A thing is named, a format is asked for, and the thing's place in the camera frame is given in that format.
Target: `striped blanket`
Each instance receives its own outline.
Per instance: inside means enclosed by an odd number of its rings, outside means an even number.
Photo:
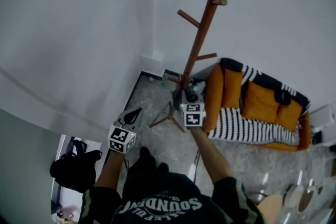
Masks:
[[[265,145],[281,143],[297,146],[300,142],[299,130],[291,132],[280,125],[247,120],[240,109],[222,108],[216,129],[209,132],[209,138],[238,141],[246,144]]]

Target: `orange sofa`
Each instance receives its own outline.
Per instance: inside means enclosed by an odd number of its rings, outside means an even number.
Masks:
[[[224,87],[224,75],[222,67],[217,64],[212,73],[207,79],[206,96],[205,96],[205,111],[206,119],[203,129],[206,133],[216,128],[219,111],[221,109],[222,96]],[[309,124],[308,112],[302,115],[299,119],[301,125],[300,143],[298,146],[288,146],[280,143],[271,143],[268,145],[261,145],[260,147],[271,148],[273,150],[281,151],[302,151],[308,149],[311,143],[311,133]]]

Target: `black t-shirt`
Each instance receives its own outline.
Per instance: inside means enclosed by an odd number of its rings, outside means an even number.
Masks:
[[[230,177],[214,185],[210,198],[185,175],[150,173],[127,179],[122,196],[110,188],[88,190],[79,224],[264,223],[242,184]]]

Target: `marble floor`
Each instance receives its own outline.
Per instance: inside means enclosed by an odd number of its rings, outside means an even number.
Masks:
[[[192,165],[197,152],[189,131],[182,133],[173,123],[166,121],[158,126],[149,125],[172,100],[171,91],[176,84],[167,80],[165,74],[162,81],[150,80],[142,76],[130,100],[129,108],[142,107],[144,115],[137,133],[136,144],[126,154],[126,159],[132,165],[139,157],[139,149],[146,146],[156,157],[157,164],[165,162],[170,171],[185,175],[191,174]],[[175,117],[182,121],[178,112]],[[217,148],[227,158],[233,167],[236,177],[241,180],[246,191],[253,200],[261,199],[254,192],[270,194],[285,194],[291,184],[300,180],[306,185],[311,179],[317,186],[323,186],[320,195],[313,198],[309,208],[302,214],[293,209],[282,208],[278,223],[308,223],[321,208],[327,208],[336,194],[336,179],[330,177],[332,160],[335,156],[325,147],[311,147],[307,151],[288,153],[269,150],[240,143],[230,143],[213,140]],[[122,193],[127,171],[122,168],[118,185]],[[196,185],[205,195],[211,196],[213,185],[202,162],[199,160],[196,175]]]

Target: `coat rack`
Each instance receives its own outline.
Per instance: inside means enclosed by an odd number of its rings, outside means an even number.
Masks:
[[[215,15],[217,6],[226,6],[226,5],[227,5],[227,0],[207,0],[206,5],[205,5],[205,9],[204,9],[204,12],[203,12],[203,16],[202,16],[202,19],[201,19],[200,23],[182,10],[179,10],[177,12],[177,14],[179,14],[182,18],[186,19],[189,23],[191,23],[192,25],[194,25],[195,27],[198,28],[197,34],[196,34],[196,37],[195,37],[195,40],[194,40],[194,45],[193,45],[193,47],[191,49],[191,52],[189,54],[188,62],[185,66],[183,75],[180,76],[178,80],[169,78],[169,80],[178,83],[180,85],[180,88],[186,89],[188,87],[189,82],[190,82],[190,74],[191,74],[191,71],[192,71],[196,61],[217,57],[216,53],[208,54],[208,55],[202,55],[202,56],[199,56],[198,54],[201,50],[201,47],[203,45],[206,34],[208,33],[208,30],[209,30],[210,24],[212,22],[212,19]],[[151,124],[149,127],[150,128],[154,127],[154,126],[156,126],[156,125],[158,125],[161,122],[166,121],[166,120],[172,120],[173,123],[181,131],[184,132],[183,128],[180,126],[180,124],[174,118],[174,106],[172,105],[172,102],[169,102],[169,106],[170,106],[170,111],[169,111],[168,116],[165,117],[164,119],[156,122],[156,123]]]

